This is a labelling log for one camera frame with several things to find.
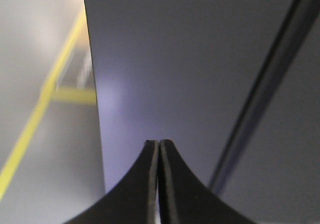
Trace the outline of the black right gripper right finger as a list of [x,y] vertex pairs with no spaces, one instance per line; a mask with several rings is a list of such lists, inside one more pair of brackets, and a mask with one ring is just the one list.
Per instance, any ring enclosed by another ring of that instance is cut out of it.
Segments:
[[170,139],[159,144],[158,194],[162,224],[253,223],[204,186]]

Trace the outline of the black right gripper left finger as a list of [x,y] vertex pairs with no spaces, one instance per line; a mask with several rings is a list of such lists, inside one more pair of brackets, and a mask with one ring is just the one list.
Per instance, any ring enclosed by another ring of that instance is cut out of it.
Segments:
[[146,140],[138,158],[114,188],[67,224],[154,224],[159,142]]

